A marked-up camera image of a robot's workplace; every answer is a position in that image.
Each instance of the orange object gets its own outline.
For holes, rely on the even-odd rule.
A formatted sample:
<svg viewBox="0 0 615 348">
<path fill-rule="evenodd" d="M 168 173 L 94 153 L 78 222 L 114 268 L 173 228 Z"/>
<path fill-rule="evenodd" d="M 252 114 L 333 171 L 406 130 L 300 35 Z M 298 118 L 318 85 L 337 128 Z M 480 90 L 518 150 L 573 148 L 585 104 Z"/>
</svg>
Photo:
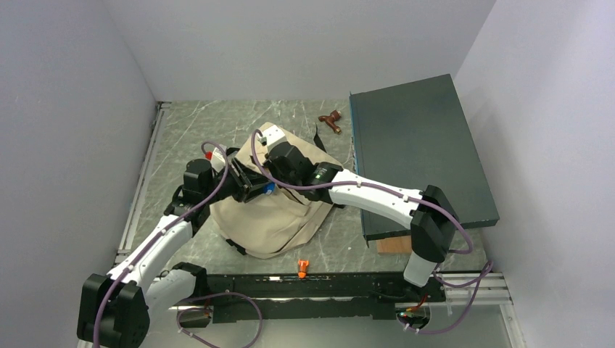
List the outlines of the orange object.
<svg viewBox="0 0 615 348">
<path fill-rule="evenodd" d="M 303 279 L 308 274 L 308 266 L 310 265 L 310 261 L 299 259 L 299 278 Z"/>
<path fill-rule="evenodd" d="M 342 114 L 337 110 L 333 110 L 329 116 L 318 116 L 318 120 L 321 122 L 325 122 L 335 134 L 340 134 L 342 129 L 335 124 L 335 121 L 338 121 Z"/>
<path fill-rule="evenodd" d="M 427 294 L 423 295 L 423 298 L 421 299 L 421 301 L 418 303 L 418 305 L 414 306 L 414 307 L 408 307 L 406 308 L 406 310 L 408 312 L 414 312 L 415 310 L 417 310 L 418 308 L 421 308 L 421 306 L 423 305 L 423 303 L 425 303 L 425 301 L 427 300 Z"/>
</svg>

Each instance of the metal frame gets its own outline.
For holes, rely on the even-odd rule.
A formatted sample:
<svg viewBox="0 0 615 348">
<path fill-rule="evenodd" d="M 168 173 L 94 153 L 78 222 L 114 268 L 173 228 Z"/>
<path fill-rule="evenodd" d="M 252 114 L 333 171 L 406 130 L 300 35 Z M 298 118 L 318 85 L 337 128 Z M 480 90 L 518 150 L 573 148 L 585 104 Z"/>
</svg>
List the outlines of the metal frame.
<svg viewBox="0 0 615 348">
<path fill-rule="evenodd" d="M 513 348 L 526 348 L 525 338 L 521 332 L 521 325 L 519 325 L 519 319 L 517 319 L 513 305 L 500 304 L 500 311 L 502 312 L 506 332 L 508 332 L 508 339 L 511 340 L 511 346 Z"/>
<path fill-rule="evenodd" d="M 452 284 L 462 284 L 475 279 L 478 273 L 444 273 L 442 279 Z M 474 286 L 470 285 L 466 288 L 452 288 L 443 286 L 446 293 L 446 302 L 430 303 L 430 305 L 446 305 L 446 306 L 465 306 L 468 303 L 468 298 L 474 292 Z M 508 292 L 508 286 L 504 280 L 502 273 L 487 274 L 480 283 L 479 290 L 476 293 L 474 305 L 512 305 L 511 294 Z"/>
<path fill-rule="evenodd" d="M 147 185 L 149 184 L 149 178 L 152 176 L 152 166 L 156 153 L 158 153 L 158 145 L 162 139 L 162 132 L 165 129 L 166 117 L 171 103 L 159 102 L 157 105 L 157 114 L 154 122 L 152 123 L 152 137 L 149 140 L 147 152 L 145 153 L 145 159 L 143 166 L 141 167 L 141 174 L 139 175 L 139 182 L 137 183 L 134 198 L 131 204 L 131 210 L 128 213 L 128 220 L 124 227 L 124 233 L 120 240 L 120 246 L 117 248 L 118 254 L 127 254 L 130 252 L 132 243 L 134 240 L 136 226 L 139 224 L 139 218 L 141 217 L 141 210 L 145 201 L 145 195 L 147 193 Z"/>
</svg>

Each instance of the brown toy figure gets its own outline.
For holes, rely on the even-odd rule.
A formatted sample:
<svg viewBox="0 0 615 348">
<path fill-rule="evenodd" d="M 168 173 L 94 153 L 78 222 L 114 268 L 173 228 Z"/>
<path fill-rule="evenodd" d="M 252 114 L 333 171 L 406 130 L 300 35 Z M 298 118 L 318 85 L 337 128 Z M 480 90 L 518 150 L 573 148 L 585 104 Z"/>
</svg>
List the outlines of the brown toy figure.
<svg viewBox="0 0 615 348">
<path fill-rule="evenodd" d="M 342 115 L 337 110 L 333 110 L 329 116 L 318 116 L 318 120 L 321 122 L 325 122 L 335 134 L 340 134 L 342 129 L 335 124 L 335 121 L 338 121 Z"/>
</svg>

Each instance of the orange clip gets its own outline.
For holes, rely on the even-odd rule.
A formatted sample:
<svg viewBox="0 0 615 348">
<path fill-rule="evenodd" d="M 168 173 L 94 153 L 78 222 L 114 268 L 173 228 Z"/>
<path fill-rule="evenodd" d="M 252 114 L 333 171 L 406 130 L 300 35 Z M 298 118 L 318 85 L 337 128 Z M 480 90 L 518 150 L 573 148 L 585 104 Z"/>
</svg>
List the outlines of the orange clip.
<svg viewBox="0 0 615 348">
<path fill-rule="evenodd" d="M 299 259 L 299 278 L 303 279 L 308 274 L 308 266 L 310 265 L 310 261 Z"/>
</svg>

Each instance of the black bracket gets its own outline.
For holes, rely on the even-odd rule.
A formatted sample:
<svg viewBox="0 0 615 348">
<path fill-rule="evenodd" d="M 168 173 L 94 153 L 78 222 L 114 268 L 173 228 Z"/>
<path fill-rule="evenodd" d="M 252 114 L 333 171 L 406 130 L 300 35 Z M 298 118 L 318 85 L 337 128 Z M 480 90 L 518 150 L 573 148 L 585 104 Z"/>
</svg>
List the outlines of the black bracket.
<svg viewBox="0 0 615 348">
<path fill-rule="evenodd" d="M 172 269 L 186 271 L 197 279 L 194 284 L 194 292 L 190 297 L 203 297 L 210 294 L 210 287 L 207 283 L 207 270 L 203 267 L 191 264 L 189 262 L 180 262 L 177 265 L 174 265 Z"/>
<path fill-rule="evenodd" d="M 104 295 L 113 281 L 93 274 L 83 283 L 77 322 L 77 337 L 94 340 L 94 321 Z M 149 329 L 149 314 L 141 287 L 120 283 L 105 306 L 100 323 L 100 344 L 106 347 L 137 348 Z"/>
</svg>

